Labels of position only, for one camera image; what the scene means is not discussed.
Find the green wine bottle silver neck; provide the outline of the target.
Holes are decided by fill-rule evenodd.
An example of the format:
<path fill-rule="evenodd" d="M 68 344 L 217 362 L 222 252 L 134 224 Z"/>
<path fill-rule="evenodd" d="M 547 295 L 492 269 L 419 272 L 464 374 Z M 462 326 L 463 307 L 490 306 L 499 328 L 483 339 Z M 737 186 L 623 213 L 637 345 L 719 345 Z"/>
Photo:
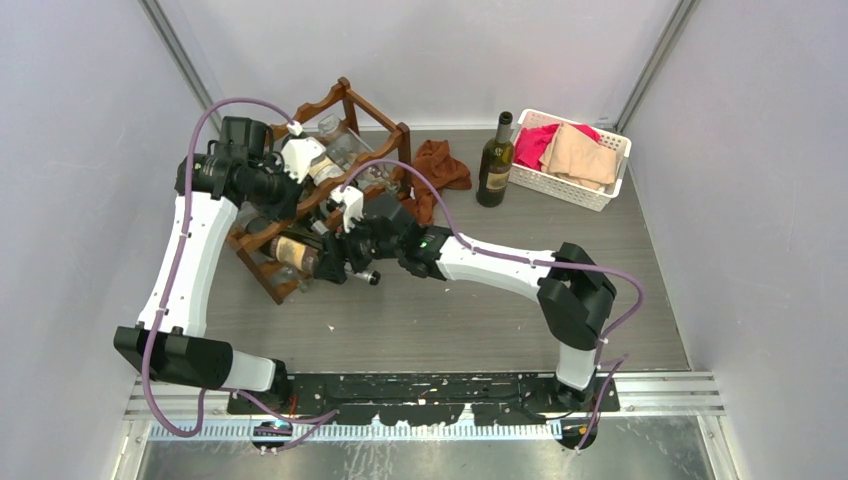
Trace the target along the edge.
<path fill-rule="evenodd" d="M 327 154 L 314 159 L 308 170 L 308 175 L 315 187 L 320 187 L 325 181 L 335 179 L 344 174 L 345 170 Z"/>

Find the dark green wine bottle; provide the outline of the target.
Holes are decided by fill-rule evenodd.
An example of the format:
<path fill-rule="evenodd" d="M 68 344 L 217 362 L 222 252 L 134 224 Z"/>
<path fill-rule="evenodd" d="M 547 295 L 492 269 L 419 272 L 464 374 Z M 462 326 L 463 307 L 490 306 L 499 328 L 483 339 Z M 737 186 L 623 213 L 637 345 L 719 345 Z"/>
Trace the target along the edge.
<path fill-rule="evenodd" d="M 484 146 L 479 169 L 477 202 L 487 208 L 500 205 L 514 159 L 514 144 L 511 140 L 513 114 L 503 111 L 498 118 L 495 136 Z"/>

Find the dark wine bottle cream label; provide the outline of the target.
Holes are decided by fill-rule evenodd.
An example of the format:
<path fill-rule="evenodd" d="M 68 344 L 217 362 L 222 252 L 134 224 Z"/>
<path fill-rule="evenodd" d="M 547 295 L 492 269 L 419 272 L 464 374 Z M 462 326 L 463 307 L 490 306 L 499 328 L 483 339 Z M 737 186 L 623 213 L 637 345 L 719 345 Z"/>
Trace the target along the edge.
<path fill-rule="evenodd" d="M 248 234 L 258 234 L 278 223 L 273 209 L 267 205 L 246 202 L 237 214 L 236 223 Z"/>

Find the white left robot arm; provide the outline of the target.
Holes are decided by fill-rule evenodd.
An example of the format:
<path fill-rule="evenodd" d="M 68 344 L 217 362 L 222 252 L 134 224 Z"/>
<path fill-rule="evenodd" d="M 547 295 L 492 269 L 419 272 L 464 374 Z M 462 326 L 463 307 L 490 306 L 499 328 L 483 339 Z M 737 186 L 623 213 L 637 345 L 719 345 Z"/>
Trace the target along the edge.
<path fill-rule="evenodd" d="M 146 383 L 246 390 L 269 413 L 290 403 L 284 362 L 206 335 L 218 259 L 242 205 L 263 207 L 275 220 L 293 218 L 310 165 L 323 152 L 299 122 L 286 129 L 275 149 L 269 125 L 227 116 L 220 138 L 203 153 L 192 145 L 179 164 L 173 227 L 157 280 L 135 326 L 117 328 L 113 338 Z"/>

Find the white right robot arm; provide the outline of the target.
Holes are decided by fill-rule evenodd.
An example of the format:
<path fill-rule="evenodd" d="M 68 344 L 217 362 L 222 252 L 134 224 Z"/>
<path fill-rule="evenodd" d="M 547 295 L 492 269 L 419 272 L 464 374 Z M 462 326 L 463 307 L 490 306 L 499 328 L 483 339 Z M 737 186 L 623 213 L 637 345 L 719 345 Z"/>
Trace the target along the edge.
<path fill-rule="evenodd" d="M 341 284 L 375 260 L 392 259 L 415 277 L 474 282 L 532 300 L 559 343 L 556 400 L 571 411 L 592 400 L 598 342 L 617 290 L 581 247 L 532 251 L 480 242 L 420 224 L 389 194 L 366 200 L 353 187 L 332 190 L 329 206 L 342 225 L 322 235 L 315 278 Z"/>

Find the clear bottle front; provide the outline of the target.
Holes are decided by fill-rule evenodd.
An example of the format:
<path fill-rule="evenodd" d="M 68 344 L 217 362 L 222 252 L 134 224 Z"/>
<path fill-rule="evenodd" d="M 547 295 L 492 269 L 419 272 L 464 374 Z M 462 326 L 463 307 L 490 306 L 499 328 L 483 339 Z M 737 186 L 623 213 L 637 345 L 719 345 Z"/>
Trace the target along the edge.
<path fill-rule="evenodd" d="M 317 138 L 325 145 L 329 158 L 344 171 L 351 170 L 360 155 L 373 152 L 373 149 L 335 114 L 318 121 Z M 382 166 L 369 167 L 356 177 L 355 183 L 362 188 L 390 186 L 388 174 Z"/>

